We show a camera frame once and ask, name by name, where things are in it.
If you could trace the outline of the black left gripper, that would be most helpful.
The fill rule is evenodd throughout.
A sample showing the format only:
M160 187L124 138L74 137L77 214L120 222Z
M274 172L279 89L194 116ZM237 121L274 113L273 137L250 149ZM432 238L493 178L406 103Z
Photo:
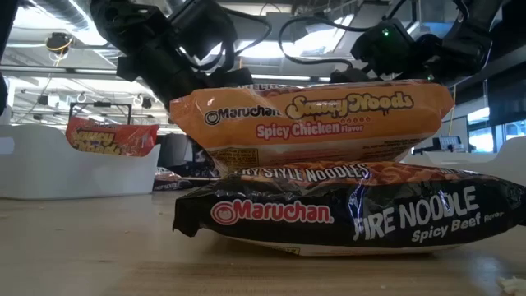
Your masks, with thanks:
M168 108L170 101L208 88L205 74L194 72L177 50L165 39L153 39L138 50L118 58L117 76L126 81L141 78ZM213 72L217 87L237 87L254 83L248 68Z

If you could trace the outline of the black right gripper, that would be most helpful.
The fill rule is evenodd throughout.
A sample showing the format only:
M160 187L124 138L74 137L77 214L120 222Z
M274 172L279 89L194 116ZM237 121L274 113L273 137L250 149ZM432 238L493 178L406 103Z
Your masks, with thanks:
M362 33L351 54L365 62L377 75L398 74L408 68L414 40L396 18L384 20ZM360 69L348 67L330 74L330 83L367 82L371 79Z

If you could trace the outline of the Saucy Noods noodle pack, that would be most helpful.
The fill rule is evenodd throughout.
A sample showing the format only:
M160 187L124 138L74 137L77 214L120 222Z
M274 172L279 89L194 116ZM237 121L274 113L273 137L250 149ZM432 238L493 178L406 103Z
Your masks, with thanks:
M315 160L399 161L454 105L429 81L201 89L169 104L171 120L221 174Z
M78 151L143 157L155 146L158 130L159 125L102 124L74 117L65 135Z

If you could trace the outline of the black Fire Noodle pack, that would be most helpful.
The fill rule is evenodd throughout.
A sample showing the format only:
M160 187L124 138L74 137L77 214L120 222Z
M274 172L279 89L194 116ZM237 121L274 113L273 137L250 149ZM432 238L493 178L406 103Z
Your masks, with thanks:
M434 252L526 224L526 187L468 170L316 161L242 169L175 203L173 227L299 256Z
M153 183L154 192L177 191L193 187L189 180L166 168L157 167Z

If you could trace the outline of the white plastic bin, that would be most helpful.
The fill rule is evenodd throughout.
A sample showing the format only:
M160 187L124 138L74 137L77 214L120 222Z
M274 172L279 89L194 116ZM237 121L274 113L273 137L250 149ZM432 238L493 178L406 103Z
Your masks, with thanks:
M160 146L144 157L74 149L42 125L0 125L0 198L53 200L152 192Z
M423 152L403 163L484 173L526 186L526 136L507 140L498 153Z

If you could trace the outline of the dark grey chair back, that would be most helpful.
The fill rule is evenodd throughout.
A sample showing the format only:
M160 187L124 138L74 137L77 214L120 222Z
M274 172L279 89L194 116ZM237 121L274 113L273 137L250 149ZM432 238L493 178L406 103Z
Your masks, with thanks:
M158 136L156 143L160 144L158 167L168 169L194 160L192 141L187 135L169 133Z

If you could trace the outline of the black desk device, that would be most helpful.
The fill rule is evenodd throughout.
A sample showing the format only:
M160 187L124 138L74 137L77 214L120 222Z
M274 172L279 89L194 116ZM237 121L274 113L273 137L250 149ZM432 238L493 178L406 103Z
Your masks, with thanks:
M466 150L459 136L439 136L439 137L432 138L430 146L424 146L422 148L414 148L411 154L412 155L422 155L424 152L440 152L440 151L464 153Z

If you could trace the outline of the white crumpled scrap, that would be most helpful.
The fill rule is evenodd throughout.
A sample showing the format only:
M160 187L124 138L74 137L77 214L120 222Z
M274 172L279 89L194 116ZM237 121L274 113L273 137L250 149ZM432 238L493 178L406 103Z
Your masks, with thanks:
M497 284L507 296L526 296L526 279L499 277Z

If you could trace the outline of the long ceiling light rail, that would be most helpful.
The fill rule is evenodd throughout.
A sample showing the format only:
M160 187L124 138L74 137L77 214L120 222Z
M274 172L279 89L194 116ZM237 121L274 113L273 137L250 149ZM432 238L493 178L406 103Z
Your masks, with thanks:
M290 76L290 75L270 75L270 74L251 74L251 77L255 80L267 80L267 81L305 81L305 82L330 82L329 77L318 77L318 76Z

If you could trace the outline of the black background rig frame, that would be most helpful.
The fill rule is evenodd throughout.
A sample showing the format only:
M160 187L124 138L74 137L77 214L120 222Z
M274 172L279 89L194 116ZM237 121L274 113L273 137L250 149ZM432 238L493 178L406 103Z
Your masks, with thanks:
M87 107L93 107L96 109L111 109L115 108L117 113L94 113L86 110ZM73 102L70 103L68 118L71 119L76 117L78 114L82 116L97 116L103 119L103 121L109 120L110 117L121 117L126 119L126 124L132 123L132 105L131 104L120 104L111 103L108 101L95 101L91 103L87 102Z

